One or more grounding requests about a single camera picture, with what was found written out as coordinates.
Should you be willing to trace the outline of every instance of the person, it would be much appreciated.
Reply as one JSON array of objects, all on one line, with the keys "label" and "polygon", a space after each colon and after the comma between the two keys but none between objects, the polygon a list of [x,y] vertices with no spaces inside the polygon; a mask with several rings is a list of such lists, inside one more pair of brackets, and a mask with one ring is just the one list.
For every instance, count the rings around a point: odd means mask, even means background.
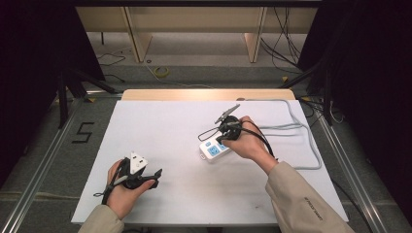
[{"label": "person", "polygon": [[[242,127],[259,133],[248,116],[243,116],[239,120]],[[241,157],[253,160],[267,174],[265,188],[272,199],[274,213],[283,233],[354,232],[291,165],[287,162],[278,162],[270,155],[258,137],[242,131],[236,141],[222,142]],[[115,163],[109,170],[108,182],[119,163]],[[97,206],[80,232],[121,232],[121,220],[130,213],[138,197],[154,182],[147,181],[134,190],[126,189],[122,185],[116,186],[109,196],[107,206]]]}]

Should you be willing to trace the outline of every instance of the metal rail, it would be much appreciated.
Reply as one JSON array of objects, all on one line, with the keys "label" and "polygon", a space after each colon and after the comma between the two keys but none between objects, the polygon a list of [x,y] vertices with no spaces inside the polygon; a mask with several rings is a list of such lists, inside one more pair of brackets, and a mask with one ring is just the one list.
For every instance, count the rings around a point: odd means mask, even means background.
[{"label": "metal rail", "polygon": [[367,191],[364,188],[364,185],[362,184],[361,179],[358,176],[358,173],[352,165],[346,151],[343,149],[343,146],[340,143],[339,138],[337,137],[333,127],[329,126],[323,117],[321,117],[320,122],[327,136],[327,139],[329,140],[330,145],[333,148],[336,158],[339,161],[343,173],[345,174],[345,177],[348,180],[349,185],[351,186],[356,198],[358,199],[360,208],[362,209],[366,217],[366,220],[370,225],[370,228],[375,233],[388,232],[384,223],[382,222],[382,218],[378,210],[376,209],[371,198],[367,194]]},{"label": "metal rail", "polygon": [[76,115],[77,110],[82,106],[83,99],[75,99],[72,104],[71,112],[69,113],[69,118],[61,129],[58,129],[56,135],[54,136],[51,145],[48,148],[44,158],[42,159],[39,167],[33,175],[27,188],[24,190],[20,198],[18,199],[16,205],[8,216],[5,225],[2,228],[2,233],[17,232],[21,226],[28,209],[33,202],[37,191],[39,190],[46,174],[48,173],[54,158],[57,156],[58,151],[64,141],[67,131],[70,129],[73,118]]}]

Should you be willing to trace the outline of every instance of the person's left hand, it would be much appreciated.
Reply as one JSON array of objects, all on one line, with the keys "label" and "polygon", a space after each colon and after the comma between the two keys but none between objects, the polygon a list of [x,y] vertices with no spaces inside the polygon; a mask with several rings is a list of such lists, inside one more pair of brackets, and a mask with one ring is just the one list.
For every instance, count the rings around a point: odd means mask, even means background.
[{"label": "person's left hand", "polygon": [[[120,163],[121,160],[117,161],[109,169],[107,183],[110,183]],[[122,184],[119,184],[113,189],[112,193],[109,195],[109,199],[107,200],[107,206],[109,206],[110,209],[112,209],[116,213],[119,219],[122,220],[131,212],[137,198],[139,198],[140,195],[147,191],[154,183],[155,180],[149,180],[144,182],[136,189],[127,189]]]}]

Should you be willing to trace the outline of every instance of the hand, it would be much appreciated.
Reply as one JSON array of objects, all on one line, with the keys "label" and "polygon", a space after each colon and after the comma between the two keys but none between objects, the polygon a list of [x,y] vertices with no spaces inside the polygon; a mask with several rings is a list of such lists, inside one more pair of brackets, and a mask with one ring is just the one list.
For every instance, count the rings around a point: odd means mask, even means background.
[{"label": "hand", "polygon": [[[250,117],[243,116],[239,121],[243,128],[260,135],[259,130],[253,125],[254,122]],[[266,174],[269,174],[270,170],[278,164],[278,161],[266,150],[263,141],[246,131],[242,130],[236,141],[222,140],[222,143],[241,157],[252,159]]]},{"label": "hand", "polygon": [[[113,164],[113,166],[110,168],[107,176],[107,183],[110,183],[120,163],[121,160]],[[142,195],[146,190],[148,190],[154,183],[155,180],[149,180],[144,182],[141,186],[139,186],[136,189],[127,189],[122,184],[117,185],[113,189],[112,193],[109,195],[107,205],[116,213],[118,218],[122,220],[131,212],[137,198],[139,198],[140,195]]]}]

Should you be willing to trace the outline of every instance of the power strip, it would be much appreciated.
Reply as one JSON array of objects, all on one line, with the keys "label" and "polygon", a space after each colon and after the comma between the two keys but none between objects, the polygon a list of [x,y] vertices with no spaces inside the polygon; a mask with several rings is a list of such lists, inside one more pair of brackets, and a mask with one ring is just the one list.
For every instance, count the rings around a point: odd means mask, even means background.
[{"label": "power strip", "polygon": [[203,160],[212,162],[231,151],[230,148],[227,148],[226,146],[219,144],[219,142],[216,140],[216,138],[218,138],[219,136],[222,136],[222,133],[220,131],[217,132],[210,139],[200,144],[200,157]]}]

